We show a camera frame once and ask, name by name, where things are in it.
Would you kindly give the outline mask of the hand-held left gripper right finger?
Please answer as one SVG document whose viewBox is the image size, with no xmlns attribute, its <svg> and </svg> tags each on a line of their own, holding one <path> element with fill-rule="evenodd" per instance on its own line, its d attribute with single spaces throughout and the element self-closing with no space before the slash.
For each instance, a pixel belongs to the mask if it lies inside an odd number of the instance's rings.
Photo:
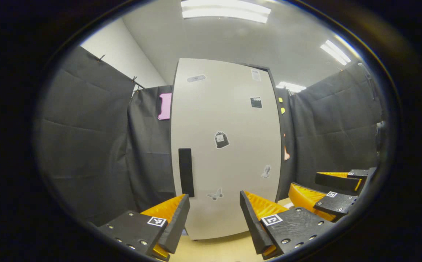
<svg viewBox="0 0 422 262">
<path fill-rule="evenodd" d="M 264 260 L 298 256 L 316 246 L 335 226 L 303 207 L 287 209 L 244 190 L 240 207 L 256 254 Z"/>
</svg>

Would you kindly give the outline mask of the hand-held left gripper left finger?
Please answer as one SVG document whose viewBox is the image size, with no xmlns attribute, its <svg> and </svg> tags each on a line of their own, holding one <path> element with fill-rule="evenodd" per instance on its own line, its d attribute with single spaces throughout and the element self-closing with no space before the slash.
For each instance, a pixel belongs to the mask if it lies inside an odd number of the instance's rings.
<svg viewBox="0 0 422 262">
<path fill-rule="evenodd" d="M 140 213 L 123 212 L 98 229 L 118 246 L 168 262 L 178 247 L 189 209 L 189 195 L 182 194 Z"/>
</svg>

